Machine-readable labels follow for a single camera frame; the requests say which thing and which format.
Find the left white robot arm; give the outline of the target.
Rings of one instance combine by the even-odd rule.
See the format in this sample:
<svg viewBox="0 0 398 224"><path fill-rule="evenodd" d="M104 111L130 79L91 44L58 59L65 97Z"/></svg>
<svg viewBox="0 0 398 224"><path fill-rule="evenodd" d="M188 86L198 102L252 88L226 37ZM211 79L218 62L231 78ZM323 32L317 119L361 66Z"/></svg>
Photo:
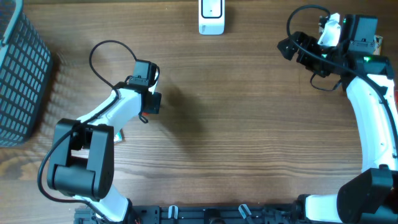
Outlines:
<svg viewBox="0 0 398 224"><path fill-rule="evenodd" d="M139 223L132 202L113 185L114 137L127 122L157 114L162 95L155 88L159 67L136 60L133 74L112 87L110 96L78 119L61 119L45 156L47 185L65 196L63 203L84 203L95 223Z"/></svg>

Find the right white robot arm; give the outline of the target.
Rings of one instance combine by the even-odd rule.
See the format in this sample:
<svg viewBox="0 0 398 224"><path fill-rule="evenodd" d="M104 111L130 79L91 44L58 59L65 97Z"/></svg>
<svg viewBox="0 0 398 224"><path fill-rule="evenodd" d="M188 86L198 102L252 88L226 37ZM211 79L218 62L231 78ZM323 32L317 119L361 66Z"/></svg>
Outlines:
<svg viewBox="0 0 398 224"><path fill-rule="evenodd" d="M361 173L333 195L306 195L297 219L315 223L397 222L397 109L394 71L374 53L377 18L330 14L321 36L291 32L277 47L314 75L337 74L354 109L361 141Z"/></svg>

